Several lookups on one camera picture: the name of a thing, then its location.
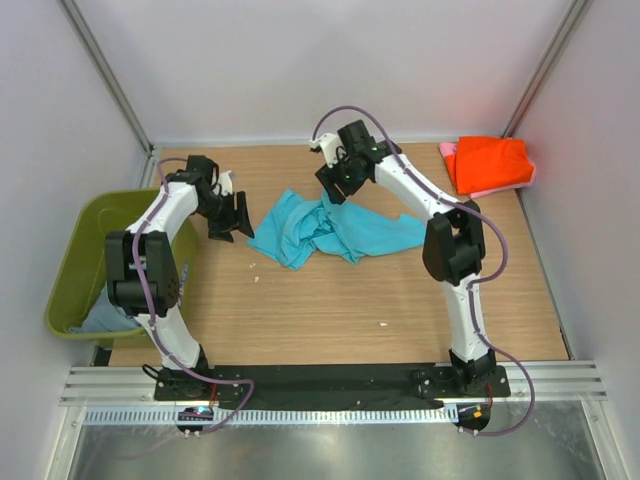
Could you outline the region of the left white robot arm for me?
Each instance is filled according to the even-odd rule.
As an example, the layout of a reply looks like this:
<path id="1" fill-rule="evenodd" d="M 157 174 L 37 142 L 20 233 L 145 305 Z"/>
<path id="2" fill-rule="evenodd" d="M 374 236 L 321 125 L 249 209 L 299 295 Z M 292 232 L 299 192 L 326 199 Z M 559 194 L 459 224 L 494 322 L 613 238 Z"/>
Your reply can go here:
<path id="1" fill-rule="evenodd" d="M 193 338 L 178 306 L 180 275 L 172 241 L 194 214 L 207 220 L 208 236 L 231 243 L 238 231 L 254 236 L 246 193 L 234 173 L 203 155 L 161 177 L 156 198 L 141 217 L 105 237 L 106 287 L 110 303 L 133 317 L 161 354 L 165 373 L 180 372 L 178 389 L 199 400 L 217 381 L 203 347 Z"/>

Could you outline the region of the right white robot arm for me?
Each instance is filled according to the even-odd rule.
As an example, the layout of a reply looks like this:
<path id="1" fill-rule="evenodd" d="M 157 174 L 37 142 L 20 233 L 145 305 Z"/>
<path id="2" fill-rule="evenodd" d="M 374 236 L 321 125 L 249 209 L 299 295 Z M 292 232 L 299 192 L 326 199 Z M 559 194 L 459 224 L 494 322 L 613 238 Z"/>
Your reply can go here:
<path id="1" fill-rule="evenodd" d="M 450 381 L 459 394 L 476 394 L 496 371 L 479 294 L 486 247 L 477 204 L 461 203 L 438 188 L 394 143 L 376 141 L 361 120 L 335 134 L 314 133 L 309 146 L 324 156 L 316 177 L 332 203 L 344 203 L 370 180 L 426 224 L 422 261 L 445 297 L 452 332 Z"/>

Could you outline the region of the teal t shirt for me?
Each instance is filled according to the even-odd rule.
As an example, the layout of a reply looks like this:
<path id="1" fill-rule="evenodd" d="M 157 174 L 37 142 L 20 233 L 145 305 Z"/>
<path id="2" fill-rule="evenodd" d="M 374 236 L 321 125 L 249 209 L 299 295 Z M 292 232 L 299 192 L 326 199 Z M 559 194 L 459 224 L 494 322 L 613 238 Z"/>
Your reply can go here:
<path id="1" fill-rule="evenodd" d="M 266 214 L 249 247 L 291 270 L 321 252 L 356 265 L 423 245 L 426 226 L 401 214 L 395 220 L 352 202 L 333 204 L 323 193 L 307 200 L 287 189 Z"/>

